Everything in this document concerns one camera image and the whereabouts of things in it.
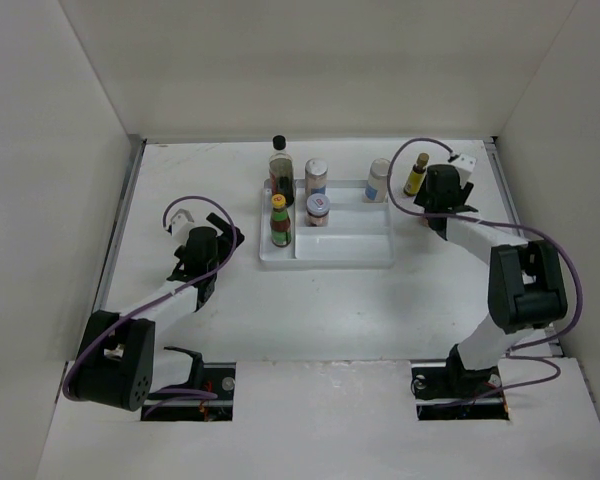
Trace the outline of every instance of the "small bottle with red label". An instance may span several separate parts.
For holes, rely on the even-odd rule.
[[[291,219],[284,195],[277,194],[271,197],[271,204],[271,241],[276,247],[286,247],[291,243]]]

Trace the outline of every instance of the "white table surface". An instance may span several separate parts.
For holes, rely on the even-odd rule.
[[[323,157],[330,179],[366,179],[371,162],[390,159],[402,142],[289,142],[287,150],[296,178],[303,178],[309,158]],[[507,220],[484,143],[449,145],[478,159],[469,203],[484,218]],[[429,153],[431,163],[448,158],[435,145],[409,147],[395,170],[396,190],[420,152]],[[176,245],[161,229],[162,212],[173,199],[195,194],[223,205],[246,240],[220,272],[208,304],[171,329],[165,343],[198,350],[207,361],[445,358],[484,318],[488,268],[395,209],[391,269],[266,271],[258,250],[271,153],[269,142],[147,146],[106,308],[141,300],[170,274]],[[199,224],[212,208],[182,206]],[[547,346],[534,351],[550,354]]]
[[[510,421],[420,422],[407,361],[238,362],[232,422],[138,422],[58,403],[38,480],[600,480],[600,424],[574,359],[510,392]],[[551,373],[503,360],[503,381]]]
[[[506,219],[482,142],[450,143],[479,160],[471,203],[485,218]],[[331,178],[355,179],[399,144],[324,141],[289,151],[298,174],[306,159],[323,156]],[[420,151],[444,159],[414,148],[397,183]],[[148,147],[107,303],[115,310],[138,301],[173,267],[164,205],[194,193],[221,202],[247,240],[209,304],[169,341],[207,361],[238,360],[234,420],[140,423],[139,412],[61,397],[39,480],[600,480],[600,424],[573,359],[555,359],[558,380],[510,392],[508,422],[419,422],[404,360],[317,361],[446,357],[486,314],[487,267],[394,212],[392,269],[265,271],[259,202],[269,153],[263,143]],[[209,211],[190,207],[198,219]],[[528,350],[549,355],[546,346]],[[505,384],[551,373],[529,361],[503,360],[500,369]]]

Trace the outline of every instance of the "jar with lid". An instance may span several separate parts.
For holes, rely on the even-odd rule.
[[[329,166],[322,158],[312,158],[304,167],[304,191],[309,198],[314,193],[327,193],[327,170]]]
[[[378,158],[371,164],[367,186],[364,189],[364,201],[382,203],[387,198],[387,176],[391,163],[386,158]]]
[[[329,223],[331,202],[322,193],[314,193],[307,199],[307,225],[325,227]]]

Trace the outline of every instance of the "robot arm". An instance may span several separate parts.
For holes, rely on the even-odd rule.
[[[426,213],[473,216],[475,209],[465,205],[472,189],[466,178],[453,165],[429,167],[416,204]],[[489,314],[453,346],[443,372],[415,393],[425,400],[472,397],[497,372],[498,361],[511,347],[566,315],[560,261],[546,241],[529,242],[479,221],[432,218],[429,226],[489,266]]]
[[[180,243],[174,255],[176,267],[167,281],[154,293],[120,312],[94,312],[87,322],[78,355],[121,316],[147,305],[165,293],[214,270],[231,251],[230,226],[215,214],[207,221],[215,228],[195,227],[188,212],[179,210],[168,228]],[[236,247],[244,242],[238,228]],[[200,389],[203,368],[197,352],[167,346],[160,337],[172,325],[204,306],[215,291],[216,275],[182,289],[172,297],[117,328],[80,365],[69,389],[73,396],[125,410],[137,410],[150,393],[169,386]]]

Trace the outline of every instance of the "plastic tray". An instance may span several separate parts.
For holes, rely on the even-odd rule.
[[[304,180],[296,180],[296,200],[289,208],[291,245],[271,242],[271,183],[262,191],[260,260],[272,270],[317,268],[389,268],[395,262],[393,228],[388,203],[363,201],[364,180],[331,180],[329,224],[306,226]]]

